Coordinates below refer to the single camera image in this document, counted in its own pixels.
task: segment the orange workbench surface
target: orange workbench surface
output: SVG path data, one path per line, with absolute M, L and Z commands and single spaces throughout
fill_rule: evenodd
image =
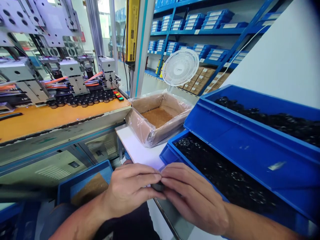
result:
M 0 143 L 78 122 L 130 105 L 126 99 L 121 102 L 118 99 L 114 99 L 108 103 L 102 102 L 86 108 L 81 106 L 73 108 L 67 104 L 64 107 L 58 107 L 56 109 L 51 109 L 48 106 L 17 108 L 12 113 L 21 112 L 23 113 L 22 116 L 0 121 Z

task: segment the hand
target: hand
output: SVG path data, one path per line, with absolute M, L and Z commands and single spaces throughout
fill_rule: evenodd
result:
M 158 183 L 160 179 L 160 172 L 147 165 L 135 163 L 116 168 L 102 197 L 108 218 L 126 215 L 151 198 L 166 199 L 153 188 L 144 187 Z
M 167 165 L 161 175 L 164 194 L 187 221 L 214 235 L 226 233 L 224 202 L 206 179 L 183 163 Z

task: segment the forearm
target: forearm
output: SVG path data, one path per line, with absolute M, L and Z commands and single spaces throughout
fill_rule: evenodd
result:
M 83 205 L 75 211 L 66 221 L 57 229 L 50 240 L 88 240 L 93 239 L 99 227 L 110 217 L 99 206 L 101 204 L 102 194 Z
M 225 208 L 229 215 L 229 229 L 224 235 L 226 238 L 232 240 L 303 239 L 289 228 L 244 208 L 231 203 L 225 203 Z

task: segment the shelf rack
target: shelf rack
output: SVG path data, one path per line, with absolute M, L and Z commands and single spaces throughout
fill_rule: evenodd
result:
M 216 1 L 210 1 L 210 0 L 184 0 L 179 1 L 176 0 L 175 3 L 155 9 L 154 11 L 154 18 L 160 18 L 162 16 L 172 14 L 173 16 L 176 13 L 182 13 L 185 12 L 185 17 L 187 17 L 189 10 L 195 10 L 195 9 L 201 9 L 209 6 L 216 6 L 224 3 L 230 3 L 230 2 L 236 2 L 239 0 L 216 0 Z M 217 70 L 213 73 L 207 84 L 203 87 L 202 91 L 199 93 L 199 96 L 202 95 L 204 90 L 207 88 L 207 86 L 211 83 L 211 81 L 216 77 L 216 75 L 222 70 L 222 68 L 227 67 L 229 65 L 230 69 L 234 69 L 238 66 L 238 64 L 235 63 L 228 63 L 231 56 L 234 54 L 234 52 L 237 50 L 237 48 L 241 45 L 243 40 L 247 35 L 256 34 L 261 30 L 262 26 L 256 26 L 256 23 L 261 18 L 262 14 L 267 10 L 267 8 L 270 6 L 270 4 L 275 0 L 265 0 L 258 12 L 255 14 L 251 22 L 248 24 L 245 28 L 221 28 L 221 29 L 210 29 L 210 30 L 167 30 L 167 31 L 161 31 L 161 32 L 152 32 L 151 36 L 166 36 L 165 38 L 165 46 L 168 43 L 168 38 L 171 35 L 174 35 L 176 39 L 181 35 L 206 35 L 206 36 L 214 36 L 214 35 L 238 35 L 238 39 L 233 45 L 233 47 L 230 49 L 228 54 L 224 57 L 222 61 L 213 61 L 213 60 L 206 60 L 206 59 L 200 59 L 200 62 L 206 63 L 209 65 L 217 66 Z M 281 1 L 278 1 L 275 6 L 279 7 Z M 270 12 L 274 12 L 277 9 L 273 7 Z M 171 28 L 173 21 L 173 17 L 170 19 L 170 22 L 168 24 L 169 29 Z M 265 27 L 262 29 L 259 34 L 265 33 L 270 27 Z M 163 57 L 165 55 L 169 55 L 166 52 L 159 52 L 159 51 L 148 51 L 148 53 L 151 54 L 159 54 L 161 55 L 160 63 L 163 60 Z

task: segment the white fan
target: white fan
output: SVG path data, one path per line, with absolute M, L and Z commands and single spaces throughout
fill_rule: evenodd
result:
M 198 67 L 198 54 L 191 49 L 181 49 L 168 57 L 162 68 L 162 77 L 170 87 L 180 86 L 193 78 Z

